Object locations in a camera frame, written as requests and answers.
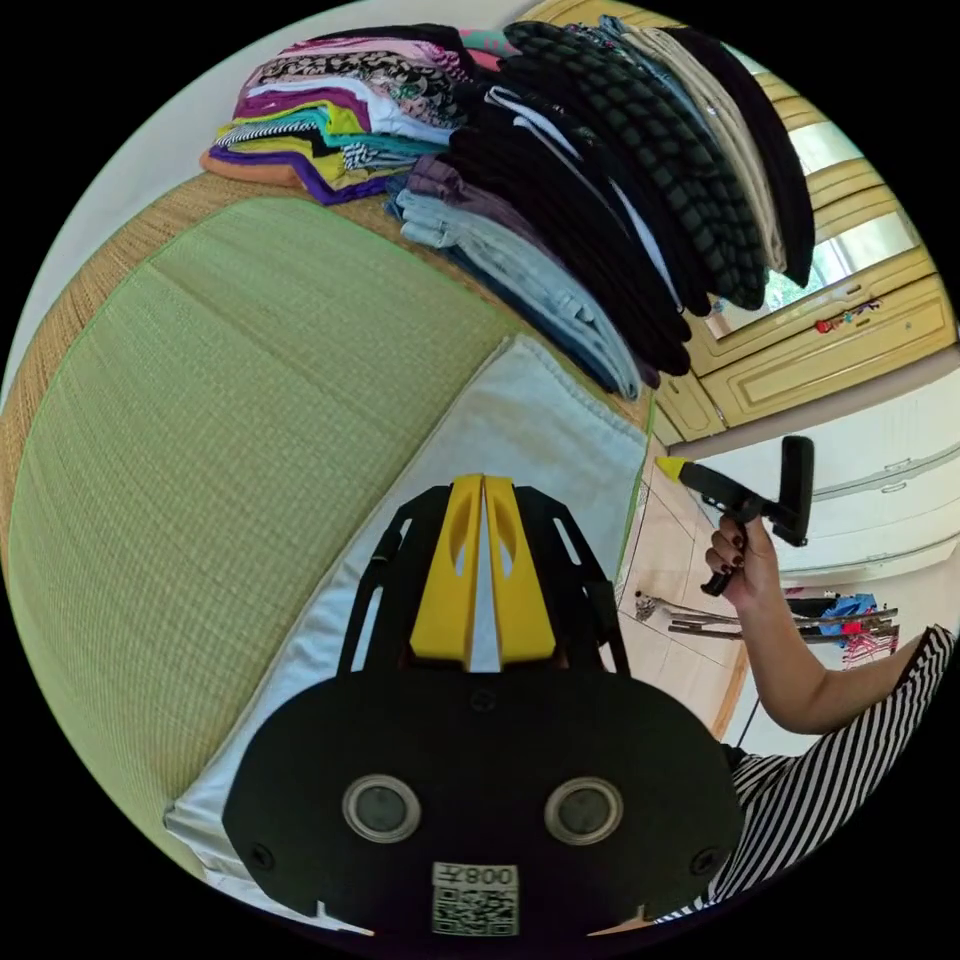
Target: qr code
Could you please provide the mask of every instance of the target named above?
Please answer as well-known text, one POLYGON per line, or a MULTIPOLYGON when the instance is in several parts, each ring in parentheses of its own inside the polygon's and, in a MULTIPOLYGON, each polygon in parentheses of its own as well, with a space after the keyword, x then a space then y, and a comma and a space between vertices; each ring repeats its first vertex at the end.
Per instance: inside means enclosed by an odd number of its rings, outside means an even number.
POLYGON ((433 932, 461 937, 510 937, 518 932, 518 891, 434 887, 433 932))

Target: white wall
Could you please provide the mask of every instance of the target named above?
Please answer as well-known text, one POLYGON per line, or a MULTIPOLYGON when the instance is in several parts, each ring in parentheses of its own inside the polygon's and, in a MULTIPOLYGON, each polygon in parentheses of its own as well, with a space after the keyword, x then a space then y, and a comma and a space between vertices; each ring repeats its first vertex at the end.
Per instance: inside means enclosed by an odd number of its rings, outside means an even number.
POLYGON ((46 312, 101 244, 168 190, 201 172, 198 158, 217 128, 233 115, 243 82, 284 47, 321 33, 385 23, 502 26, 534 0, 360 0, 315 14, 268 34, 211 67, 165 103, 113 155, 73 208, 57 235, 24 305, 0 389, 10 383, 46 312))

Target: tiled floor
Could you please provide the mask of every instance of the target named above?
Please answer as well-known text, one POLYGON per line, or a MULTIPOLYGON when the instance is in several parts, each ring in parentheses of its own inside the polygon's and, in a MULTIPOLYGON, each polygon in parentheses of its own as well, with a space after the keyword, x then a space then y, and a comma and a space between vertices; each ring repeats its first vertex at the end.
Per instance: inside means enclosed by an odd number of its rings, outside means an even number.
POLYGON ((655 467, 654 458, 664 452, 657 440, 651 440, 624 557, 620 628, 633 676, 670 693, 713 729, 721 713, 729 713, 724 708, 732 706, 730 697, 735 699, 738 692, 742 643, 671 634, 669 617, 660 610, 644 623, 636 619, 638 589, 709 613, 733 612, 726 600, 700 590, 710 577, 704 554, 713 528, 687 490, 655 467))

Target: sticker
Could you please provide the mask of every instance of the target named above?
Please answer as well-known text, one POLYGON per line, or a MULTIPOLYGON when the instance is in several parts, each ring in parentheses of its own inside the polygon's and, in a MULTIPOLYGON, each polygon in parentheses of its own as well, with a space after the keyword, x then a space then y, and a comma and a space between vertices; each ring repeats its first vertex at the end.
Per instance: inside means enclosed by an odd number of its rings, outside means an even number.
POLYGON ((516 867, 433 865, 433 932, 457 937, 512 937, 520 931, 516 867))

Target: white sheet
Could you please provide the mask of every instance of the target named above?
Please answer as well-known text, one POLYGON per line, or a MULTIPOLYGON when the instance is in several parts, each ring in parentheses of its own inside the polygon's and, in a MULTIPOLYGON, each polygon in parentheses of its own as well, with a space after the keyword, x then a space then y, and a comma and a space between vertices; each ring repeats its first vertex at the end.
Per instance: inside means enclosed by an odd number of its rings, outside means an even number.
MULTIPOLYGON (((323 911, 305 918, 267 898, 237 858, 220 822, 253 734, 281 704, 334 676, 357 582, 397 508, 461 474, 506 476, 565 503, 614 580, 646 438, 586 393, 539 344, 517 337, 488 359, 327 571, 244 714, 200 777, 167 811, 167 829, 199 857, 207 881, 279 916, 357 930, 323 911)), ((474 671, 497 670, 490 563, 485 536, 474 625, 474 671)), ((354 669, 362 665, 361 637, 354 669)))

